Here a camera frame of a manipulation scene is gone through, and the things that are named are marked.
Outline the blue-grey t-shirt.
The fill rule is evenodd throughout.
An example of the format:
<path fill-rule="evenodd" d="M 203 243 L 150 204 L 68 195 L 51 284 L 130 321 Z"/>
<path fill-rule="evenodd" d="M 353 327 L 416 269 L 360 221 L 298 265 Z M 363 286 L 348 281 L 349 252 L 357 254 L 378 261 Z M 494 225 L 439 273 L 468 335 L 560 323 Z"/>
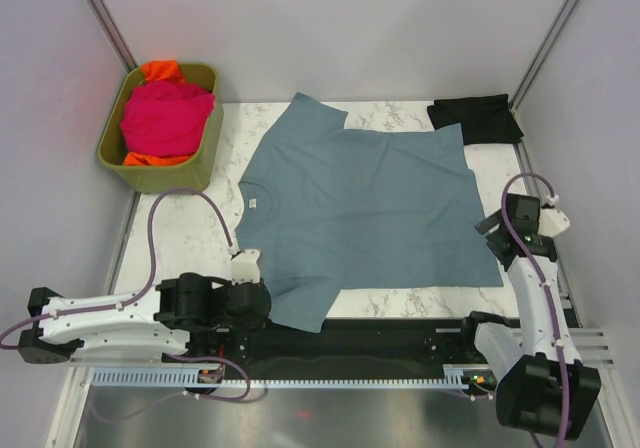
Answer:
<path fill-rule="evenodd" d="M 461 129 L 390 133 L 346 118 L 295 95 L 240 180 L 236 237 L 260 252 L 272 322 L 317 333 L 343 290 L 500 286 Z"/>

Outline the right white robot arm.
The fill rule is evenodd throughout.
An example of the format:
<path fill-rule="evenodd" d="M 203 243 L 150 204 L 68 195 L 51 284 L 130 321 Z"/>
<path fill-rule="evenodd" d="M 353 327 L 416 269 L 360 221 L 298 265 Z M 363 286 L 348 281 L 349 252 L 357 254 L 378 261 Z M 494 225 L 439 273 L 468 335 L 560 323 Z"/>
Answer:
<path fill-rule="evenodd" d="M 601 378 L 584 364 L 567 327 L 553 241 L 539 234 L 536 215 L 497 211 L 476 229 L 514 288 L 520 331 L 500 315 L 473 311 L 462 322 L 459 352 L 469 361 L 486 360 L 501 425 L 552 436 L 561 447 L 581 435 Z"/>

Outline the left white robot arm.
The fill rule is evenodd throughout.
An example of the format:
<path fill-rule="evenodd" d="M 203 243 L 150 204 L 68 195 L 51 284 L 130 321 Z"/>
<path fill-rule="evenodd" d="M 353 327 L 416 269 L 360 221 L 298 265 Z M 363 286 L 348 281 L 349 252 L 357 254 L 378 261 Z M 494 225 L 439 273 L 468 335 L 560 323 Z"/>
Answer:
<path fill-rule="evenodd" d="M 28 311 L 34 319 L 21 331 L 17 348 L 27 363 L 175 363 L 181 356 L 208 361 L 223 355 L 227 339 L 264 327 L 271 296 L 261 281 L 234 284 L 183 273 L 144 295 L 71 299 L 35 288 Z"/>

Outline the folded black t-shirt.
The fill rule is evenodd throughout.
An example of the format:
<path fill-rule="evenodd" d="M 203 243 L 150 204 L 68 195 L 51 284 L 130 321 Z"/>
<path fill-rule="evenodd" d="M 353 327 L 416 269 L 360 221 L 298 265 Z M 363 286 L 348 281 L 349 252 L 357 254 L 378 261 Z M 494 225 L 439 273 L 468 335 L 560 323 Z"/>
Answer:
<path fill-rule="evenodd" d="M 427 114 L 436 130 L 460 124 L 465 145 L 518 144 L 524 136 L 507 94 L 435 100 Z"/>

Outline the olive green plastic bin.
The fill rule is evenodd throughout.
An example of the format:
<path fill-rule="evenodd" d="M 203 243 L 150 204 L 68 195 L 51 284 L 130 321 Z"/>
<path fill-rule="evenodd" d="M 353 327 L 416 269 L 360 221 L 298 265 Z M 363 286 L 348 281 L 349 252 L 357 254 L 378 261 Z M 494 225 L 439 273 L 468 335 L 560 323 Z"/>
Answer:
<path fill-rule="evenodd" d="M 218 101 L 218 74 L 206 64 L 177 63 L 186 83 L 196 84 L 215 95 L 215 107 L 207 119 L 198 151 L 185 162 L 173 166 L 138 167 L 123 164 L 127 148 L 120 123 L 133 90 L 145 83 L 141 73 L 143 65 L 126 76 L 98 145 L 97 157 L 102 165 L 140 193 L 155 194 L 179 187 L 203 190 L 210 184 L 224 117 L 222 104 Z"/>

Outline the magenta t-shirt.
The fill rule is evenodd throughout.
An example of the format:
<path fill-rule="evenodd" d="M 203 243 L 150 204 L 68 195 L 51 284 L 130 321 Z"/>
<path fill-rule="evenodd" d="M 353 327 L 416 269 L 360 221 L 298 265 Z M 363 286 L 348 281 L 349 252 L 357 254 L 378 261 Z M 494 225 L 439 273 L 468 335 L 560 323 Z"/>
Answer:
<path fill-rule="evenodd" d="M 215 95 L 192 83 L 154 81 L 136 87 L 120 130 L 126 166 L 178 165 L 199 149 Z"/>

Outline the orange t-shirt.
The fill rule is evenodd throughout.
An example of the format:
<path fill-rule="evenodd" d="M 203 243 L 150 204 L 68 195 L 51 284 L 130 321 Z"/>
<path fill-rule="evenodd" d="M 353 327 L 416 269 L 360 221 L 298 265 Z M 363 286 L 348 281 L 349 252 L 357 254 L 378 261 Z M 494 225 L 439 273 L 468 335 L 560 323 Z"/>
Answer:
<path fill-rule="evenodd" d="M 120 129 L 128 150 L 125 166 L 173 166 L 198 149 L 198 123 L 190 91 L 175 61 L 141 67 L 145 83 L 126 103 Z"/>

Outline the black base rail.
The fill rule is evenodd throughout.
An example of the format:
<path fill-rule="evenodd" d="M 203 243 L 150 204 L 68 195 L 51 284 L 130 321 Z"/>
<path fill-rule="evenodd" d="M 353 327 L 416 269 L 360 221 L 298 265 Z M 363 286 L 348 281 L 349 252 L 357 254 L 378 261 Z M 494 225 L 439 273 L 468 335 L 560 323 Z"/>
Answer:
<path fill-rule="evenodd" d="M 225 357 L 255 378 L 436 377 L 445 364 L 486 362 L 472 339 L 486 322 L 520 326 L 477 311 L 461 319 L 330 319 L 318 333 L 268 322 L 252 332 L 193 335 L 187 353 Z"/>

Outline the aluminium extrusion rail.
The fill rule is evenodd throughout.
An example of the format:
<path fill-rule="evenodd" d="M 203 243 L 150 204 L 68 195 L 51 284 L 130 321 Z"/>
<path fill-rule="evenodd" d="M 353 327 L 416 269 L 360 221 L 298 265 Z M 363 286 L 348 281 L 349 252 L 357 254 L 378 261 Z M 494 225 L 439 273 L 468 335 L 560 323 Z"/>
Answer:
<path fill-rule="evenodd" d="M 574 327 L 569 329 L 569 334 L 585 364 L 600 366 L 613 363 L 608 342 L 601 329 Z M 78 349 L 71 356 L 70 363 L 78 366 L 133 366 L 161 363 L 161 347 L 151 345 L 150 348 L 144 348 L 142 346 L 144 339 L 140 335 L 134 336 L 133 346 L 112 344 L 112 341 L 117 342 L 119 339 L 113 337 L 107 343 L 100 340 L 100 345 Z"/>

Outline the right aluminium frame post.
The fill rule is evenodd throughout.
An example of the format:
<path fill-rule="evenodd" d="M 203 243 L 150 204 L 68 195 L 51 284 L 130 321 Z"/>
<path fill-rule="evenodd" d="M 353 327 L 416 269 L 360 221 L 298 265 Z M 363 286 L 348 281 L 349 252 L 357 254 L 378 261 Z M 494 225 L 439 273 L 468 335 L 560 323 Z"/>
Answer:
<path fill-rule="evenodd" d="M 513 96 L 510 98 L 509 108 L 512 113 L 515 113 L 523 103 L 581 1 L 582 0 L 564 0 L 562 2 Z"/>

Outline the aluminium frame post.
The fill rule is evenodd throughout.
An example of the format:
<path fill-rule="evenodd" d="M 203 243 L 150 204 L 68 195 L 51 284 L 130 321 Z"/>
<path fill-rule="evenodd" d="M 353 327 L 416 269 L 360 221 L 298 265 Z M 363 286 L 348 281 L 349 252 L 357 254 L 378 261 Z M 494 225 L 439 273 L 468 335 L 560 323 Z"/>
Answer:
<path fill-rule="evenodd" d="M 562 2 L 513 96 L 510 98 L 509 108 L 512 113 L 515 113 L 523 103 L 581 1 L 582 0 L 564 0 Z"/>
<path fill-rule="evenodd" d="M 138 64 L 104 0 L 85 0 L 124 68 L 130 72 Z"/>

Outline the left aluminium frame post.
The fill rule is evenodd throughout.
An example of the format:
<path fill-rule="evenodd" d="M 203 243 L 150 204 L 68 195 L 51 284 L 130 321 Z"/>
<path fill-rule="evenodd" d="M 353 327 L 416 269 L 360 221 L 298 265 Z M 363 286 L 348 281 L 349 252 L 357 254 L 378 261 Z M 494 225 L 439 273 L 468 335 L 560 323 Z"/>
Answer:
<path fill-rule="evenodd" d="M 124 68 L 130 72 L 138 64 L 104 0 L 85 0 Z"/>

